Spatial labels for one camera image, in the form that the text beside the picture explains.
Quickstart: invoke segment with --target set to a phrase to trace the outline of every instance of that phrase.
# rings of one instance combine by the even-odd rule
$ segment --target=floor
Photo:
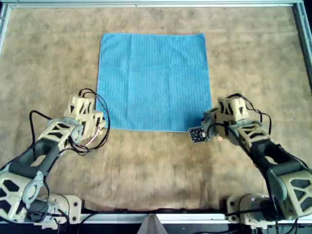
[[[96,88],[106,32],[205,32],[213,103],[243,93],[271,115],[272,138],[312,166],[312,96],[287,7],[14,9],[0,56],[0,165],[30,145],[29,111],[59,118],[70,94]],[[35,118],[37,136],[45,124]],[[94,210],[218,209],[229,195],[266,192],[251,160],[226,140],[121,130],[86,157],[59,159],[48,184]]]

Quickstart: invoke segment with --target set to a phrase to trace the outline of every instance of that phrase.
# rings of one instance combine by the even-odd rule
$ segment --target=blue towel
[[[97,92],[112,128],[186,132],[200,125],[212,107],[204,34],[104,34]]]

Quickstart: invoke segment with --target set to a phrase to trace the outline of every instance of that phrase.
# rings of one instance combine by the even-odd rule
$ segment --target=metal frame
[[[10,19],[12,8],[62,8],[62,7],[279,7],[292,6],[294,18],[297,24],[302,51],[309,76],[309,83],[312,88],[312,34],[307,18],[307,13],[302,0],[144,0],[144,1],[101,1],[101,0],[69,0],[67,3],[62,2],[23,2],[19,0],[4,0],[0,13],[0,53],[2,52],[5,39],[5,32]],[[88,214],[82,214],[83,220]],[[146,214],[98,214],[86,221],[86,223],[142,223]],[[163,224],[179,223],[208,223],[208,224],[229,224],[223,214],[157,214]],[[293,221],[283,220],[278,223],[293,223]],[[312,224],[312,215],[300,218],[298,223]]]
[[[224,214],[156,214],[162,224],[231,224]],[[81,221],[88,214],[81,215]],[[89,224],[133,224],[142,223],[146,214],[97,214],[84,223]],[[279,224],[292,224],[294,220],[282,220]],[[311,224],[312,215],[300,218],[300,224]]]

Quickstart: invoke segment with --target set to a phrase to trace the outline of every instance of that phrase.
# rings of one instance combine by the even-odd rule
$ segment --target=blue cloth
[[[97,92],[112,128],[186,132],[200,125],[212,107],[204,34],[104,34]]]

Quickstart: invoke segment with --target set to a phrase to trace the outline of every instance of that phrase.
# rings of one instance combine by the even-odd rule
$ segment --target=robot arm
[[[228,210],[231,212],[260,209],[260,212],[242,214],[245,224],[262,227],[263,223],[282,219],[297,219],[312,214],[312,174],[307,165],[275,144],[262,122],[249,118],[249,102],[240,94],[218,99],[218,107],[204,113],[201,127],[190,129],[193,142],[209,141],[220,135],[239,145],[251,158],[267,183],[266,195],[230,197]],[[237,222],[236,217],[230,221]]]
[[[79,222],[81,200],[78,197],[38,197],[38,194],[62,154],[73,145],[86,148],[104,133],[105,125],[103,112],[94,110],[93,98],[71,96],[64,118],[50,120],[35,144],[0,170],[0,217],[12,222],[45,224],[50,228],[64,223],[66,215],[71,218],[70,223]],[[34,166],[40,156],[45,158]]]

